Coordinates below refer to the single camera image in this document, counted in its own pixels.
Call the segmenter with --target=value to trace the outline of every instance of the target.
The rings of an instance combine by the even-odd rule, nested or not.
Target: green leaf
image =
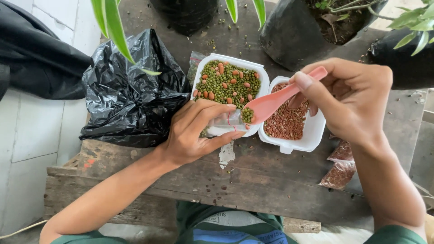
[[[119,16],[117,0],[105,0],[105,13],[107,16],[108,37],[117,46],[120,53],[131,63],[135,64],[128,49],[127,41],[122,27],[121,17]]]
[[[264,0],[252,0],[253,4],[255,5],[256,14],[258,15],[259,19],[259,29],[258,31],[264,26],[265,20],[267,19],[266,13],[265,13],[265,2]]]
[[[411,12],[404,12],[398,18],[392,21],[392,23],[388,26],[388,28],[392,29],[401,29],[405,27],[407,24],[416,22],[419,15],[421,15],[425,10],[423,8],[417,8],[412,10]]]
[[[346,13],[346,14],[343,14],[343,15],[339,15],[340,18],[337,19],[336,21],[344,20],[344,19],[348,18],[349,16],[350,16],[349,13]]]
[[[422,36],[421,36],[421,40],[419,41],[419,44],[418,44],[418,46],[416,47],[416,50],[414,51],[414,53],[411,55],[411,56],[414,56],[414,55],[416,55],[416,54],[418,54],[420,51],[422,51],[422,49],[427,45],[427,43],[428,43],[428,38],[429,38],[429,33],[428,32],[426,32],[426,31],[424,31],[423,33],[422,33]]]
[[[413,31],[412,33],[408,34],[407,36],[405,36],[404,38],[402,38],[398,44],[396,44],[396,46],[393,49],[397,49],[400,48],[402,46],[407,45],[409,42],[411,42],[411,40],[413,40],[416,36],[418,35],[417,31]]]
[[[96,22],[98,23],[102,34],[105,37],[108,37],[107,24],[105,21],[105,11],[103,11],[103,9],[105,9],[105,0],[91,0],[91,2],[92,2],[92,8],[96,18]]]
[[[226,5],[233,23],[236,23],[238,21],[237,0],[226,0]]]
[[[157,75],[161,74],[161,72],[152,71],[152,70],[148,70],[148,69],[141,69],[141,70],[150,76],[157,76]]]
[[[434,4],[431,4],[425,13],[422,15],[422,19],[429,19],[434,17]]]
[[[434,20],[425,20],[422,21],[420,24],[411,27],[410,30],[429,31],[429,30],[434,30],[433,26],[434,26]]]
[[[410,11],[411,11],[411,9],[404,8],[404,7],[396,7],[396,8],[398,8],[398,9],[402,9],[402,10],[404,10],[405,12],[410,12]]]

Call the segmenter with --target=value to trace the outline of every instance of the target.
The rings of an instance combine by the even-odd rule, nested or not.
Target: cable
[[[41,222],[39,222],[39,223],[36,223],[36,224],[30,225],[30,226],[28,226],[28,227],[26,227],[26,228],[24,228],[24,229],[21,229],[21,230],[15,232],[15,233],[12,233],[12,234],[9,234],[9,235],[5,235],[5,236],[0,236],[0,240],[1,240],[1,239],[8,238],[8,237],[11,237],[11,236],[13,236],[13,235],[15,235],[15,234],[18,234],[18,233],[21,233],[21,232],[23,232],[23,231],[26,231],[26,230],[28,230],[28,229],[30,229],[30,228],[33,228],[33,227],[35,227],[35,226],[37,226],[37,225],[40,225],[40,224],[43,224],[43,223],[45,223],[45,222],[47,222],[47,221],[48,221],[48,220],[44,220],[44,221],[41,221]]]

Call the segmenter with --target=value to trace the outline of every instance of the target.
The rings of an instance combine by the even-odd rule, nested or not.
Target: mix of mung beans and peanuts
[[[271,93],[285,88],[288,84],[277,84]],[[305,115],[308,111],[309,102],[307,99],[295,109],[289,108],[288,99],[279,109],[264,122],[264,132],[269,137],[287,140],[300,140],[303,137]]]
[[[194,100],[214,100],[222,104],[235,104],[243,109],[255,99],[261,87],[259,74],[219,60],[209,61],[201,71],[201,82],[193,91]]]

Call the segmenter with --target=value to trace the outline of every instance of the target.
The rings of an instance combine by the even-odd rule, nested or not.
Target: green t-shirt
[[[297,244],[283,232],[282,218],[199,203],[177,203],[179,237],[176,244]],[[65,235],[51,244],[128,244],[98,231]],[[365,244],[426,244],[415,232],[388,225],[375,232]]]

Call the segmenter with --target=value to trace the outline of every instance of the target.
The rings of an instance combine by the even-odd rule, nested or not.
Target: wooden table
[[[239,8],[239,30],[228,30],[218,25],[218,19],[230,22],[220,8],[219,16],[209,24],[210,29],[187,37],[168,28],[146,0],[124,0],[120,12],[127,34],[136,35],[145,28],[155,28],[167,49],[185,73],[188,71],[191,51],[208,55],[211,52],[241,58],[265,65],[270,80],[276,76],[290,77],[293,72],[274,63],[260,48],[258,21],[255,9]],[[267,14],[273,3],[266,2]],[[348,45],[348,52],[334,56],[357,61],[368,44],[384,33],[368,30],[359,40]],[[214,39],[216,49],[207,46]],[[423,105],[409,97],[414,91],[392,91],[385,115],[384,130],[392,148],[408,173],[423,113]],[[279,153],[279,147],[264,143],[256,135],[235,140],[236,158],[225,169],[219,165],[220,150],[167,173],[145,191],[146,194],[242,210],[272,213],[286,217],[318,221],[327,224],[372,229],[370,208],[362,196],[356,175],[345,191],[330,191],[317,184],[332,166],[326,158],[337,142],[328,140],[326,129],[318,148],[311,153],[293,151]],[[102,180],[118,172],[149,152],[149,148],[120,147],[108,143],[83,141],[78,176]]]

